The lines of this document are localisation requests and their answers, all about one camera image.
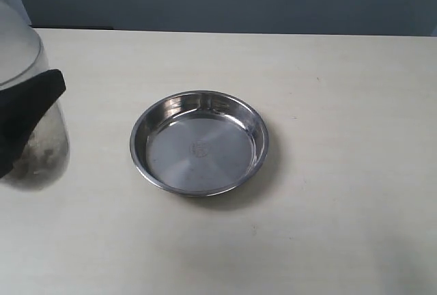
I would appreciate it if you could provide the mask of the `clear plastic shaker bottle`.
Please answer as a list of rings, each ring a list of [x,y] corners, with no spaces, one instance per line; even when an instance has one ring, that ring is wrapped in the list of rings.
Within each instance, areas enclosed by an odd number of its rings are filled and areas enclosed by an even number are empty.
[[[6,3],[1,4],[1,91],[50,68],[40,36]],[[21,189],[48,186],[64,173],[69,140],[57,102],[44,114],[13,170],[1,181]]]

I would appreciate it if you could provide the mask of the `round stainless steel dish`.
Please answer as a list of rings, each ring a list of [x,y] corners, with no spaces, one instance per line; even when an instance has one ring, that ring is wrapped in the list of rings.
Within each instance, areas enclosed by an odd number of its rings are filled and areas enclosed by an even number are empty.
[[[181,196],[231,191],[262,167],[269,133],[261,115],[243,100],[211,90],[170,95],[135,122],[130,155],[154,186]]]

